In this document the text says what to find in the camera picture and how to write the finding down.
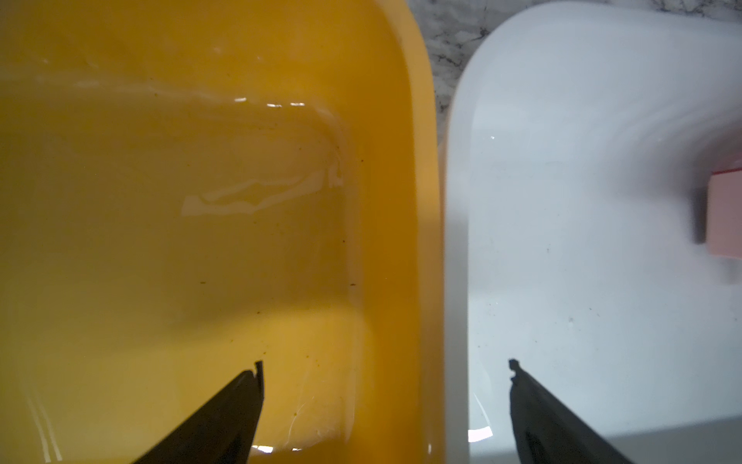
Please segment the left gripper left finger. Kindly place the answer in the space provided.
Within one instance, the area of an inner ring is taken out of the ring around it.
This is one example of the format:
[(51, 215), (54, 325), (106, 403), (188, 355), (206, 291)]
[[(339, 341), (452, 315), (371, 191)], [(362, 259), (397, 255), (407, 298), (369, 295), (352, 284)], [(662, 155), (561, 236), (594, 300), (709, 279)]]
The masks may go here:
[(263, 363), (222, 388), (136, 464), (246, 464), (265, 400)]

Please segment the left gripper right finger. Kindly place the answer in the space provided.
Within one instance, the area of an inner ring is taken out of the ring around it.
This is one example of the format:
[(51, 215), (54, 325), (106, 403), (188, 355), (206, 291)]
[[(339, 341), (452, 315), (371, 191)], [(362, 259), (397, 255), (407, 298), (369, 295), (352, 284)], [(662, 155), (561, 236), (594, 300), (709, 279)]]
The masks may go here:
[(622, 463), (629, 459), (543, 387), (519, 362), (513, 372), (510, 417), (522, 463)]

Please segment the yellow storage box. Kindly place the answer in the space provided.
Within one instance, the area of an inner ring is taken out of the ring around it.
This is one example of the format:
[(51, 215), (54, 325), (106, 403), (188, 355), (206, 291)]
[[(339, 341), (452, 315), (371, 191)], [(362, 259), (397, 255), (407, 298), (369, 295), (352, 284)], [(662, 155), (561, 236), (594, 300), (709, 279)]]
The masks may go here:
[(131, 463), (261, 371), (247, 463), (441, 463), (404, 1), (1, 5), (1, 459)]

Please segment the white storage box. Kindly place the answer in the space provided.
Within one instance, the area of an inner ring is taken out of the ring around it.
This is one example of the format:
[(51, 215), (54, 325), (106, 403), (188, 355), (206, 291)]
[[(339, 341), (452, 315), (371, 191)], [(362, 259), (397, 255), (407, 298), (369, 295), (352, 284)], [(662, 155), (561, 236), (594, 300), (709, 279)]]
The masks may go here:
[(703, 241), (740, 150), (737, 23), (554, 2), (488, 35), (446, 134), (448, 462), (517, 461), (510, 360), (633, 462), (740, 462), (741, 264)]

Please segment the pink sharpener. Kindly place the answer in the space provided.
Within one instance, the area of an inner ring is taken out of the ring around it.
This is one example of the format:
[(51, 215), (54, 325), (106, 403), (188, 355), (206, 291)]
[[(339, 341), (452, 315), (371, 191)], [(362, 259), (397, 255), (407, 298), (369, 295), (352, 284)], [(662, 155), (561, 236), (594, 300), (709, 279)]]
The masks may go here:
[(741, 169), (714, 172), (710, 177), (706, 246), (713, 255), (741, 258)]

